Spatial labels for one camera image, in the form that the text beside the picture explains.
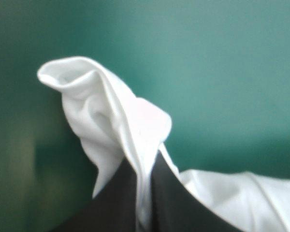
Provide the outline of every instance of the teal background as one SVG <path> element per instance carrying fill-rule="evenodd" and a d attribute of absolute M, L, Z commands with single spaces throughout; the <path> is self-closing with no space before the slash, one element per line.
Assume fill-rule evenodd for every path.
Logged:
<path fill-rule="evenodd" d="M 180 170 L 290 178 L 290 1 L 0 0 L 0 232 L 90 201 L 96 169 L 36 77 L 74 55 L 171 115 Z"/>

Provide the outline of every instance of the fabric fold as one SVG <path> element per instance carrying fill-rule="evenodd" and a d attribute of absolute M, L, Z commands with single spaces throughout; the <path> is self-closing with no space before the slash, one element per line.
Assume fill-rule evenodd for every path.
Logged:
<path fill-rule="evenodd" d="M 80 138 L 86 155 L 98 167 L 93 198 L 110 181 L 122 160 L 129 161 L 136 173 L 137 232 L 151 231 L 151 174 L 158 153 L 180 183 L 178 189 L 183 186 L 190 193 L 183 196 L 203 204 L 199 208 L 210 217 L 215 218 L 215 214 L 247 232 L 290 232 L 290 180 L 249 172 L 180 173 L 163 143 L 171 130 L 170 116 L 136 97 L 124 82 L 98 62 L 86 57 L 53 60 L 38 70 L 38 78 L 62 94 L 67 121 Z M 175 194 L 168 189 L 161 192 L 170 198 Z"/>

